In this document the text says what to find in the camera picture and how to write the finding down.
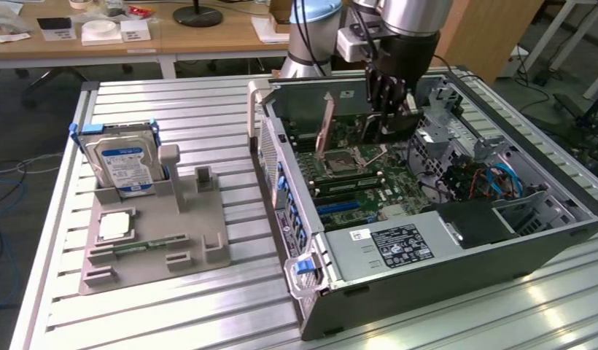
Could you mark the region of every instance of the hard drive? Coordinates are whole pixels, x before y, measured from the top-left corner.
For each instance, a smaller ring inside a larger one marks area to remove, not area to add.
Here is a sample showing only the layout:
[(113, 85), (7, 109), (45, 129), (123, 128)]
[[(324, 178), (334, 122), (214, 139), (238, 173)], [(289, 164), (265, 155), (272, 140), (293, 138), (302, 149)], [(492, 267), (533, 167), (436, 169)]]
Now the hard drive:
[(167, 179), (158, 159), (157, 122), (127, 125), (71, 125), (77, 141), (97, 175), (99, 187), (115, 187), (121, 197), (154, 193), (154, 182)]

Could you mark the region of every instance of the desk lamp base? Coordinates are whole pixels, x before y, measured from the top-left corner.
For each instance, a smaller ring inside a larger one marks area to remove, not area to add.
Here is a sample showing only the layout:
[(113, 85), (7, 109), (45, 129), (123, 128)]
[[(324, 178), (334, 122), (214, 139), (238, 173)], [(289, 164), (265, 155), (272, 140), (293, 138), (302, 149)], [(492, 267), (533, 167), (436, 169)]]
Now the desk lamp base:
[(194, 6), (182, 7), (174, 11), (174, 20), (189, 27), (212, 27), (224, 21), (224, 14), (210, 7), (200, 7), (200, 13)]

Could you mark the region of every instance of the metal table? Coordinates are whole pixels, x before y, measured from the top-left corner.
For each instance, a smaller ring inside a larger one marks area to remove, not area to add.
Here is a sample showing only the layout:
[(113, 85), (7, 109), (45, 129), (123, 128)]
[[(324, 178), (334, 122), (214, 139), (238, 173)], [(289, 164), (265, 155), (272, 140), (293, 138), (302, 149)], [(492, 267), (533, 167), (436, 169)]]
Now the metal table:
[[(598, 349), (598, 236), (522, 279), (332, 338), (300, 340), (248, 149), (246, 86), (262, 77), (110, 82), (82, 92), (75, 122), (154, 117), (163, 142), (181, 146), (181, 169), (212, 164), (221, 174), (233, 265), (78, 295), (95, 178), (69, 141), (11, 349)], [(466, 79), (598, 199), (598, 179), (486, 85)], [(497, 132), (464, 107), (474, 127)]]

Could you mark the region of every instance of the wooden desk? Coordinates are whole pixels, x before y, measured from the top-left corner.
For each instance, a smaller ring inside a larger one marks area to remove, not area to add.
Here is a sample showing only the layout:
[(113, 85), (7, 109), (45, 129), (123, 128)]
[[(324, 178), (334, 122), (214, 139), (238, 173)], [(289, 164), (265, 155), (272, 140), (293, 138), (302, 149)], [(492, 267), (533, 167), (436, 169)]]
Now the wooden desk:
[[(258, 40), (252, 26), (252, 15), (220, 8), (225, 15), (221, 25), (212, 28), (190, 28), (173, 18), (174, 10), (188, 4), (154, 3), (157, 23), (150, 24), (153, 40), (123, 44), (85, 47), (81, 42), (82, 25), (77, 25), (79, 39), (47, 42), (43, 39), (38, 18), (69, 17), (82, 13), (65, 0), (25, 3), (23, 19), (34, 26), (31, 38), (0, 44), (0, 69), (89, 66), (113, 63), (157, 62), (165, 79), (176, 78), (177, 61), (224, 58), (284, 57), (288, 45), (268, 45)], [(224, 4), (220, 6), (265, 13), (265, 5)]]

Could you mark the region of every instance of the blue pcie slot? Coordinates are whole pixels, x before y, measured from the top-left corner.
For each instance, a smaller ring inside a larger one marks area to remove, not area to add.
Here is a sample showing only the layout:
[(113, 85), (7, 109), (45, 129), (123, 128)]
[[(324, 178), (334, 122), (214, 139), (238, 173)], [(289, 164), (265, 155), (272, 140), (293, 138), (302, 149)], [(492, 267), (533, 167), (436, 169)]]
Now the blue pcie slot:
[(338, 213), (341, 211), (353, 210), (357, 208), (360, 208), (358, 202), (348, 202), (348, 203), (334, 204), (333, 206), (321, 206), (320, 208), (317, 208), (317, 212), (320, 213), (320, 215), (324, 215), (324, 214)]

